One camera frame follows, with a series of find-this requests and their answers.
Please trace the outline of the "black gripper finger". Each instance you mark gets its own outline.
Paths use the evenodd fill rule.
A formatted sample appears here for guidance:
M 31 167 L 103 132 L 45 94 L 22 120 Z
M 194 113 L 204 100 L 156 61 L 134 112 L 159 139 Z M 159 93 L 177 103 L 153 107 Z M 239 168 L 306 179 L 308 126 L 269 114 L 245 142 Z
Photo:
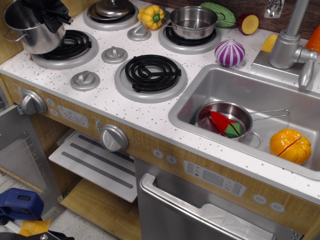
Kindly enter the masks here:
M 50 11 L 44 11 L 42 19 L 51 33 L 56 33 L 63 23 L 70 25 L 73 22 L 72 17 L 68 13 Z
M 28 17 L 28 21 L 30 24 L 44 24 L 45 20 L 43 18 L 43 13 L 36 9 L 36 8 L 30 8 L 27 7 L 25 10 L 25 13 Z

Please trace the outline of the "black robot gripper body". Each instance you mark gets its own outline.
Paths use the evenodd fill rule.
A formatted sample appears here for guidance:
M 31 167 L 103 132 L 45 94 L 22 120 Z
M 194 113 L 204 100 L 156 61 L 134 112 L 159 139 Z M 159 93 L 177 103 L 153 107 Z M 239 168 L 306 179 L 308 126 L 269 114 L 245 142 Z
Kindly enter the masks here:
M 69 10 L 61 0 L 23 0 L 22 4 L 39 13 L 69 16 Z

